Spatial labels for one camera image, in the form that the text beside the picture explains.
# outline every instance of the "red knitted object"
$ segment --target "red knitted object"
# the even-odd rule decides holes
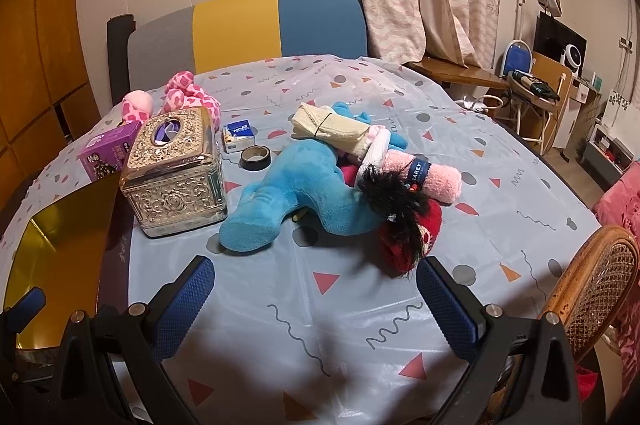
[[[422,248],[422,256],[424,257],[433,248],[433,243],[442,226],[442,209],[435,199],[429,199],[429,212],[427,215],[418,215],[418,225],[421,230],[424,230],[424,246]],[[380,227],[378,235],[385,245],[385,256],[394,268],[400,273],[407,273],[415,267],[411,251],[407,250],[406,247],[390,244],[387,223]]]

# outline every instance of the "patterned tablecloth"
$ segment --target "patterned tablecloth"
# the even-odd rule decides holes
[[[460,109],[433,82],[394,64],[334,56],[278,58],[201,74],[222,102],[223,123],[248,119],[257,144],[291,143],[302,101],[348,102],[409,140],[408,152],[462,171],[460,200],[443,208],[433,254],[478,299],[534,316],[598,223],[532,153],[491,119]],[[155,107],[163,91],[152,91]],[[92,135],[119,122],[114,109],[66,148],[30,187],[0,245],[0,285],[28,218],[88,183],[75,157]],[[225,154],[229,209],[262,172]],[[134,228],[130,301],[148,301],[196,254],[216,284],[175,357],[164,366],[203,424],[404,423],[435,411],[465,364],[451,354],[415,287],[378,267],[374,234],[337,237],[314,215],[287,219],[276,241],[253,254],[218,243],[213,225],[150,240]],[[122,364],[123,385],[137,396]]]

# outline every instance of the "roll of tape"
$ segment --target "roll of tape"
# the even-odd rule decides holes
[[[240,164],[243,169],[251,172],[264,170],[271,165],[271,151],[263,145],[246,148],[240,154]]]

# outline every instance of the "navy blue label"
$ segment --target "navy blue label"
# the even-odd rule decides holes
[[[251,130],[248,120],[235,121],[226,126],[231,136],[253,136],[254,132]]]
[[[429,173],[429,167],[431,164],[428,161],[421,160],[420,158],[414,158],[409,165],[409,172],[406,176],[406,183],[409,186],[417,185],[418,190],[424,185],[424,181],[427,179]]]

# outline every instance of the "pink blanket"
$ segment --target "pink blanket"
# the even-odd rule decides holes
[[[640,163],[633,162],[620,181],[613,185],[592,208],[601,225],[620,225],[640,236]],[[640,372],[640,287],[629,293],[618,314],[622,391],[626,394]]]

